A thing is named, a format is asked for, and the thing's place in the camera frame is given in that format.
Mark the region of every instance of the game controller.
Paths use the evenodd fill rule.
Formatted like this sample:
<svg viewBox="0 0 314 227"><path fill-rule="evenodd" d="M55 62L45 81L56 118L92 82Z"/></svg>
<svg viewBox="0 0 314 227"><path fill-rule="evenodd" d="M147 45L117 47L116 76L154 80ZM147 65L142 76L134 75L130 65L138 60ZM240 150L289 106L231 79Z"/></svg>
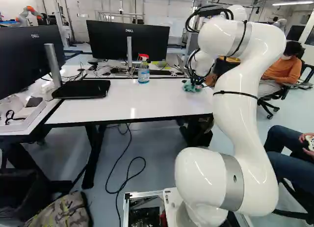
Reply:
<svg viewBox="0 0 314 227"><path fill-rule="evenodd" d="M309 142L309 151L314 151L314 136L306 135L305 139Z"/></svg>

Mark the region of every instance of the jeans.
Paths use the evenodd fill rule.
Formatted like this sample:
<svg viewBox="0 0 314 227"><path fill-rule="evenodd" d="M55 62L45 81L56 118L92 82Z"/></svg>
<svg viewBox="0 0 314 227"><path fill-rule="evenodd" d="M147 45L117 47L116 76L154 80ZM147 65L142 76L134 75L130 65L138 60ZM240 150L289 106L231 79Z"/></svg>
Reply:
<svg viewBox="0 0 314 227"><path fill-rule="evenodd" d="M299 141L301 134L301 132L283 126L273 126L268 131L264 148L277 180L286 178L299 188L314 195L314 160L303 152L302 148L306 148L308 142L301 143ZM281 154L284 147L297 153L300 159Z"/></svg>

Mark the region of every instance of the dark hair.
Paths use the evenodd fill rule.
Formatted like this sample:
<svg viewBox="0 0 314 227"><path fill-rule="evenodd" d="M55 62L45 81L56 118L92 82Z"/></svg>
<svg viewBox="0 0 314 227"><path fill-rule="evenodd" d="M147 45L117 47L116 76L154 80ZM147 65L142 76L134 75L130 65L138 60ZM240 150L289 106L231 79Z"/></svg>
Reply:
<svg viewBox="0 0 314 227"><path fill-rule="evenodd" d="M286 56L298 55L301 52L301 50L302 50L302 46L299 42L289 41L287 42L284 55Z"/></svg>

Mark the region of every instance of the teal cloth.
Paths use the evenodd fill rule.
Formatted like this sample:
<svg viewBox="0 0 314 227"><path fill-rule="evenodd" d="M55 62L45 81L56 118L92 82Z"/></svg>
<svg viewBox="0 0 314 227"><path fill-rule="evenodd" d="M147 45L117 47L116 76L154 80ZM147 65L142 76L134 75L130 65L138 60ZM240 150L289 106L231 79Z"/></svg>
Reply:
<svg viewBox="0 0 314 227"><path fill-rule="evenodd" d="M183 86L184 91L187 92L200 92L201 88L196 88L195 86L192 86L190 81L187 81Z"/></svg>

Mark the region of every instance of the power cable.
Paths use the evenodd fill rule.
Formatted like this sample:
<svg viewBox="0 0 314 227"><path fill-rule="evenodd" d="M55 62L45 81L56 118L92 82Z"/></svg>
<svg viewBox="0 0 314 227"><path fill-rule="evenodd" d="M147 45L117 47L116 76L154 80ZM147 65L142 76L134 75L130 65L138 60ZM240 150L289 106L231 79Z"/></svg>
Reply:
<svg viewBox="0 0 314 227"><path fill-rule="evenodd" d="M118 217L119 217L119 227L121 227L121 216L120 216L120 213L119 213L119 209L118 209L118 196L119 196L119 193L121 192L121 190L126 186L126 184L128 183L129 180L131 180L132 178L138 176L140 173L142 173L142 171L145 169L146 167L146 160L145 158L141 157L141 156L138 156L138 157L135 157L132 159L132 161L129 163L129 166L128 166L128 171L127 171L127 177L125 179L125 181L121 184L120 188L116 191L109 191L107 186L108 186L108 182L109 182L109 179L111 177L111 174L114 170L114 168L116 167L117 163L119 162L119 160L122 158L122 156L125 154L125 152L128 150L130 144L131 144L131 141L132 141L132 133L131 133L131 130L129 128L129 125L126 124L127 126L127 131L126 132L129 132L130 133L130 140L129 140L129 143L127 145L127 147L124 149L124 151L122 152L122 154L118 157L118 159L115 161L110 173L109 173L109 176L106 180L106 184L105 184L105 189L106 189L106 192L109 193L109 194L116 194L116 199L115 199L115 205L116 205L116 211L117 211L117 214L118 214ZM130 171L130 167L132 165L132 163L137 160L137 159L140 159L144 162L144 165L143 165L143 168L137 172L136 174L134 174L133 176L129 177L129 171Z"/></svg>

